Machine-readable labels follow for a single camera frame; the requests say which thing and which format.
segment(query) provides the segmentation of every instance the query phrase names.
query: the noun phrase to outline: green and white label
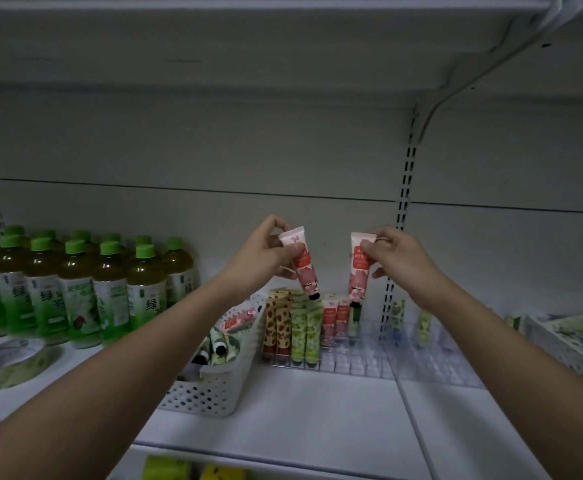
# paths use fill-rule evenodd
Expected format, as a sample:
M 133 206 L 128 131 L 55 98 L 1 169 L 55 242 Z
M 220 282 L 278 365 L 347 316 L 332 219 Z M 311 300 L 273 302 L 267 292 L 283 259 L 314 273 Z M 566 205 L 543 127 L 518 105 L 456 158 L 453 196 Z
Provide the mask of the green and white label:
M 94 291 L 101 329 L 125 325 L 129 321 L 127 280 L 94 281 Z
M 0 298 L 8 315 L 20 316 L 22 320 L 34 316 L 31 297 L 27 291 L 27 280 L 22 271 L 0 273 Z
M 66 330 L 65 302 L 58 276 L 56 274 L 34 278 L 27 276 L 26 280 L 40 336 L 46 337 Z
M 167 306 L 172 306 L 193 291 L 194 270 L 167 275 Z
M 98 307 L 91 278 L 60 280 L 67 321 L 73 334 L 90 335 L 100 330 Z
M 128 285 L 129 318 L 134 330 L 167 309 L 166 282 L 155 285 Z

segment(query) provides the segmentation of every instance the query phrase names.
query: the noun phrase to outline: strawberry patterned tube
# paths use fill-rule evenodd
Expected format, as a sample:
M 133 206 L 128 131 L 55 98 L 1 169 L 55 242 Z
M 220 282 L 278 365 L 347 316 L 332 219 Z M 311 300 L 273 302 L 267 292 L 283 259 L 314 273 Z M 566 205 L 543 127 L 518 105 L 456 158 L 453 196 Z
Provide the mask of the strawberry patterned tube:
M 320 298 L 320 288 L 318 288 L 318 279 L 311 263 L 311 256 L 307 250 L 307 241 L 305 240 L 305 228 L 297 227 L 278 235 L 283 246 L 290 246 L 296 242 L 302 242 L 305 247 L 300 256 L 293 259 L 293 266 L 298 275 L 298 280 L 303 290 L 311 300 Z
M 362 303 L 369 279 L 369 258 L 360 247 L 363 241 L 376 242 L 375 234 L 351 233 L 351 269 L 349 273 L 349 299 L 352 303 Z

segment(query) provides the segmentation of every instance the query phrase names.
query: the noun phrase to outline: tape roll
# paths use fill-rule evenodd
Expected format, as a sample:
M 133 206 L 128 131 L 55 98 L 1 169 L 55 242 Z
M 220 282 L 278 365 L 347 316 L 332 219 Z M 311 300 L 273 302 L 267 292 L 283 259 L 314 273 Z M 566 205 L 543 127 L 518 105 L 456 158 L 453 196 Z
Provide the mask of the tape roll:
M 0 344 L 0 390 L 33 379 L 49 366 L 49 349 L 40 339 Z

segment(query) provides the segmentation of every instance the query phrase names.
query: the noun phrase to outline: white wall panel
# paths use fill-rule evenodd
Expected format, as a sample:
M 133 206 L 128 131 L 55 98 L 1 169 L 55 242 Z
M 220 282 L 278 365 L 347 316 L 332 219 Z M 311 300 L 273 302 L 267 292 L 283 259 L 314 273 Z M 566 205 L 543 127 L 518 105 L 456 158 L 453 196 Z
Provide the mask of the white wall panel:
M 412 201 L 583 210 L 583 114 L 574 114 L 438 112 L 417 152 Z
M 0 178 L 395 201 L 408 111 L 0 93 Z
M 382 202 L 4 180 L 0 202 L 5 222 L 22 223 L 29 233 L 55 228 L 66 238 L 84 228 L 97 238 L 116 231 L 129 241 L 148 233 L 159 243 L 182 236 L 203 280 L 223 268 L 268 214 L 277 213 L 292 226 L 305 227 L 320 286 L 333 292 L 347 291 L 351 231 L 395 215 L 395 204 Z M 379 320 L 387 282 L 370 282 L 363 318 Z
M 441 270 L 504 312 L 583 312 L 583 214 L 412 204 L 405 231 Z

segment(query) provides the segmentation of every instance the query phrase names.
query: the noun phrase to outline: metal bracket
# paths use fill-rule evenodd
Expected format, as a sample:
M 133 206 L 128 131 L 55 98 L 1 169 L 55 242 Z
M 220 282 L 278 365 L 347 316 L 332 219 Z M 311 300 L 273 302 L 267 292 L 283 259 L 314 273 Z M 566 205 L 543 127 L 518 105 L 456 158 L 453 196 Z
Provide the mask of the metal bracket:
M 445 86 L 427 91 L 418 99 L 412 144 L 422 143 L 427 126 L 442 103 L 569 22 L 578 15 L 582 4 L 583 0 L 553 0 L 542 19 L 536 15 L 516 17 L 500 45 L 487 54 L 467 57 L 456 65 Z

